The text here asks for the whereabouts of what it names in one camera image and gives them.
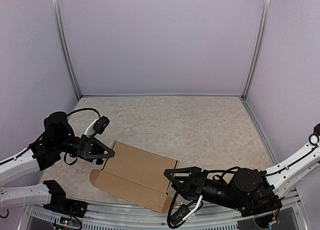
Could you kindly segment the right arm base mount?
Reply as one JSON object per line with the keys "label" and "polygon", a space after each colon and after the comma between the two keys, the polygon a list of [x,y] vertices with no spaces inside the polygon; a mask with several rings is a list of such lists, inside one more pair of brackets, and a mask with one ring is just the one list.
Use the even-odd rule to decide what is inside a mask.
{"label": "right arm base mount", "polygon": [[241,212],[242,217],[248,217],[274,211],[282,208],[282,206],[281,200],[262,200],[258,202],[249,201],[241,206],[239,211]]}

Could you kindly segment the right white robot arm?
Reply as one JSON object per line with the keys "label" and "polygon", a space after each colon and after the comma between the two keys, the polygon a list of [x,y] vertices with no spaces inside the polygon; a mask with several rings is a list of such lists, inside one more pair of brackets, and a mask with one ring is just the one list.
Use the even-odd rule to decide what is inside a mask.
{"label": "right white robot arm", "polygon": [[251,216],[279,210],[287,192],[310,171],[320,166],[320,127],[295,154],[263,171],[233,167],[211,172],[199,167],[166,169],[164,175],[188,201],[206,201]]}

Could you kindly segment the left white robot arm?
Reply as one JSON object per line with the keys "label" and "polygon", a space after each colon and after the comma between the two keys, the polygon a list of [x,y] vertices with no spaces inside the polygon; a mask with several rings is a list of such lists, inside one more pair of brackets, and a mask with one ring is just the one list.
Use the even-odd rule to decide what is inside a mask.
{"label": "left white robot arm", "polygon": [[53,166],[67,156],[101,165],[105,159],[115,156],[115,152],[96,138],[104,132],[109,119],[100,116],[77,137],[68,122],[69,115],[58,111],[44,119],[44,132],[19,153],[0,163],[0,210],[43,205],[49,210],[61,213],[70,208],[66,193],[55,180],[26,187],[7,188],[6,184],[30,173],[40,172]]}

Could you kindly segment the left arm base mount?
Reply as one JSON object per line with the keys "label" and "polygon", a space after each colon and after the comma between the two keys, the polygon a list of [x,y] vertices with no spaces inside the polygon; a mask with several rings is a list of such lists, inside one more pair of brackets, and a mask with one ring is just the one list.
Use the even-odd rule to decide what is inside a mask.
{"label": "left arm base mount", "polygon": [[62,204],[47,204],[43,208],[52,212],[83,218],[87,211],[88,203],[66,198]]}

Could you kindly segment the brown cardboard box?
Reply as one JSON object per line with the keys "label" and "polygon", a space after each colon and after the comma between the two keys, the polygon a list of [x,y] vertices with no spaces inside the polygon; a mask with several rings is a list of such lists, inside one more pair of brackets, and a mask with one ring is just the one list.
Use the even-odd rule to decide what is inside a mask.
{"label": "brown cardboard box", "polygon": [[169,211],[171,181],[166,169],[176,169],[179,161],[114,141],[115,155],[99,170],[92,170],[90,183],[97,189],[131,204],[157,213]]}

